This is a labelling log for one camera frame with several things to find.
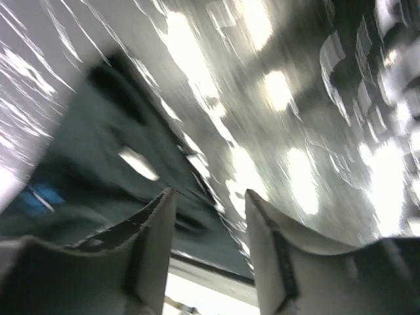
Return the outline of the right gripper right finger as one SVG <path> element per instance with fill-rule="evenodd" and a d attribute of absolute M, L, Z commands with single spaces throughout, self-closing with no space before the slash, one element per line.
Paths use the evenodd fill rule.
<path fill-rule="evenodd" d="M 306 227 L 245 193 L 261 314 L 418 314 L 419 239 L 354 247 Z"/>

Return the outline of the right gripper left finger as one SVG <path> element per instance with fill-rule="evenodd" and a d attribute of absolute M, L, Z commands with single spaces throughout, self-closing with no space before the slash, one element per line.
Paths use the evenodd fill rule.
<path fill-rule="evenodd" d="M 173 189 L 73 247 L 1 242 L 2 314 L 161 314 L 176 214 Z"/>

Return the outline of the black polo shirt blue logo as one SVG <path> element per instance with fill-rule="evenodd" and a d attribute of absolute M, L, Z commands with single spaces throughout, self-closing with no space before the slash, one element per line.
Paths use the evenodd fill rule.
<path fill-rule="evenodd" d="M 114 51 L 79 82 L 45 155 L 1 214 L 1 235 L 73 245 L 127 220 L 172 188 L 172 250 L 251 280 L 191 155 L 158 96 L 129 58 Z"/>

